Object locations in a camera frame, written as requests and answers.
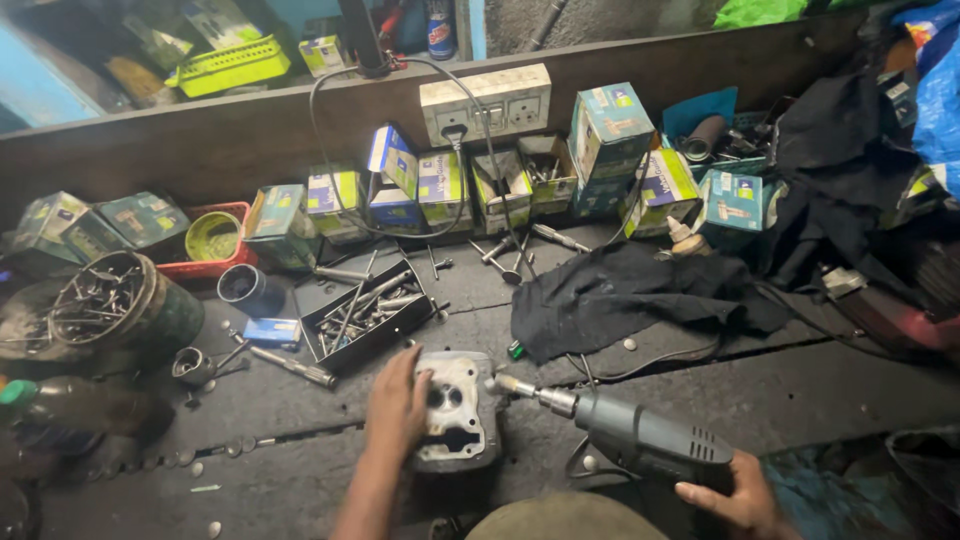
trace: blue plastic bag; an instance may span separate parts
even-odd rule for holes
[[[917,126],[913,146],[937,180],[960,196],[960,0],[941,0],[893,19],[917,44]]]

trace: hand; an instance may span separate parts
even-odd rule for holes
[[[777,501],[763,479],[755,456],[733,451],[730,463],[734,489],[725,497],[702,485],[680,482],[677,495],[687,503],[723,518],[732,526],[732,537],[747,540],[800,539],[800,534],[780,514]]]
[[[390,358],[373,383],[367,405],[367,453],[401,462],[426,431],[426,394],[433,370],[423,370],[414,384],[414,365],[422,345]]]

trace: yellow plastic basket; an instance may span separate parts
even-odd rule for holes
[[[196,97],[283,75],[289,68],[290,59],[270,35],[188,59],[177,66],[177,73],[165,83]]]

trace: concrete wall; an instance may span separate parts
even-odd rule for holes
[[[486,0],[487,57],[513,54],[550,0]],[[544,48],[709,30],[726,0],[570,0]]]

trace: green plastic bag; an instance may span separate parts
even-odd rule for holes
[[[730,0],[713,21],[716,30],[776,24],[800,18],[806,0]]]

